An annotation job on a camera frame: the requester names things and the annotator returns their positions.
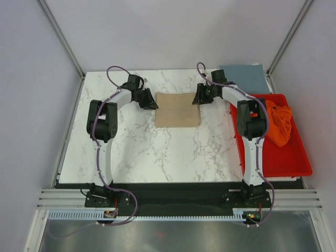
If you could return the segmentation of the beige t shirt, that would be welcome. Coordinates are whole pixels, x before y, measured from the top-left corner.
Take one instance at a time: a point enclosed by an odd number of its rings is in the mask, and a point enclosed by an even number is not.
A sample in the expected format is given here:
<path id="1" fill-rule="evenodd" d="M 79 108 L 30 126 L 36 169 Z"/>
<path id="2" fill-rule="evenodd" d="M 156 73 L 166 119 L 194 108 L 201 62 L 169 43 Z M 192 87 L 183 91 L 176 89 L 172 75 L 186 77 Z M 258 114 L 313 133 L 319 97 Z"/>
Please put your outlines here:
<path id="1" fill-rule="evenodd" d="M 200 107 L 193 104 L 196 93 L 156 93 L 157 128 L 193 128 L 201 122 Z"/>

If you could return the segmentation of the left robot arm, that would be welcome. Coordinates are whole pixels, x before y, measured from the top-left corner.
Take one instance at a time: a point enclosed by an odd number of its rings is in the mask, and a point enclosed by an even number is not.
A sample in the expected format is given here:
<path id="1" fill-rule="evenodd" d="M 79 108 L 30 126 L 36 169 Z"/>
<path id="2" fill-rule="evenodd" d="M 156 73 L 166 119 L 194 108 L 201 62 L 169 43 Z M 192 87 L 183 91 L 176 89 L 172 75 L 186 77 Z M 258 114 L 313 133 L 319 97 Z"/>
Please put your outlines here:
<path id="1" fill-rule="evenodd" d="M 117 86 L 116 91 L 105 100 L 91 100 L 86 130 L 95 143 L 96 173 L 100 184 L 90 184 L 86 194 L 85 207 L 112 207 L 125 190 L 111 189 L 113 176 L 111 170 L 111 147 L 118 131 L 118 111 L 125 105 L 136 102 L 144 110 L 156 110 L 149 88 L 138 75 L 129 74 L 127 81 Z"/>

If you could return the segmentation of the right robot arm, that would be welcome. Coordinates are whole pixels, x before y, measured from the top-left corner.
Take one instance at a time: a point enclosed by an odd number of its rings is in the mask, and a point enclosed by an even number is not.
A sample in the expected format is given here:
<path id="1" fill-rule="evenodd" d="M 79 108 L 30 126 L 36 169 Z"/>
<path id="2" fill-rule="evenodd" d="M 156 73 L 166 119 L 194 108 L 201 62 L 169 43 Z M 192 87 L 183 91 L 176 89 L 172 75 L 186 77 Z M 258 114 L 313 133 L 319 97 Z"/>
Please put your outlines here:
<path id="1" fill-rule="evenodd" d="M 247 94 L 234 82 L 227 82 L 221 69 L 211 72 L 214 80 L 209 80 L 200 70 L 197 72 L 205 83 L 197 84 L 192 104 L 211 104 L 220 97 L 236 108 L 236 127 L 244 144 L 245 171 L 240 193 L 234 195 L 236 201 L 245 206 L 257 207 L 262 201 L 269 200 L 262 164 L 264 139 L 269 130 L 265 100 Z"/>

